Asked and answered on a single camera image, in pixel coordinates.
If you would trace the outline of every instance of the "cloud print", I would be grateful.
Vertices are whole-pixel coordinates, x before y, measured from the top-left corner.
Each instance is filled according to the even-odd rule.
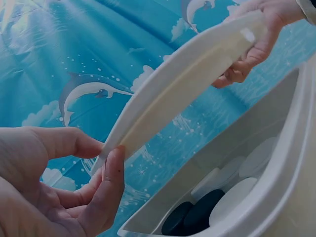
[[[42,175],[42,179],[45,184],[54,188],[70,191],[76,190],[75,181],[69,177],[63,176],[58,169],[46,168]]]
[[[22,126],[40,126],[45,120],[49,122],[60,115],[58,101],[54,100],[48,105],[43,105],[41,110],[36,114],[29,114],[28,117],[22,121]]]
[[[148,66],[148,65],[144,65],[143,66],[143,70],[144,72],[138,76],[138,78],[136,78],[133,81],[133,86],[130,88],[131,91],[133,91],[134,93],[138,90],[138,88],[141,86],[141,84],[144,83],[144,81],[150,76],[151,73],[153,73],[153,69]]]
[[[189,28],[189,24],[183,20],[183,18],[180,18],[177,20],[177,24],[175,26],[172,26],[172,38],[170,42],[174,42],[177,38],[179,38],[184,31],[186,31]]]

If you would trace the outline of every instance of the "blue tablecloth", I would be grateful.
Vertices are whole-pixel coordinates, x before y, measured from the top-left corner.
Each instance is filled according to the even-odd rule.
[[[0,0],[0,126],[75,126],[105,141],[130,94],[196,35],[194,24],[201,32],[242,2],[194,1]],[[195,12],[192,6],[202,7]],[[116,236],[194,153],[307,60],[315,39],[316,29],[306,21],[285,27],[269,59],[245,83],[208,88],[137,152],[126,163],[125,193],[107,236]],[[93,162],[51,160],[42,180],[78,189],[88,182]]]

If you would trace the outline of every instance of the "dolphin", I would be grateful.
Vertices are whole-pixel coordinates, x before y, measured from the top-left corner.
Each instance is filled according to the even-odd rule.
[[[215,7],[215,0],[181,0],[181,14],[183,20],[185,20],[192,29],[198,33],[197,25],[193,24],[193,17],[195,12],[203,7],[203,9],[209,9],[210,7]]]
[[[68,111],[68,106],[79,97],[86,94],[95,94],[96,98],[111,98],[113,93],[133,95],[126,86],[96,74],[68,73],[70,81],[64,86],[59,97],[59,110],[65,126],[69,125],[70,117],[74,112]]]

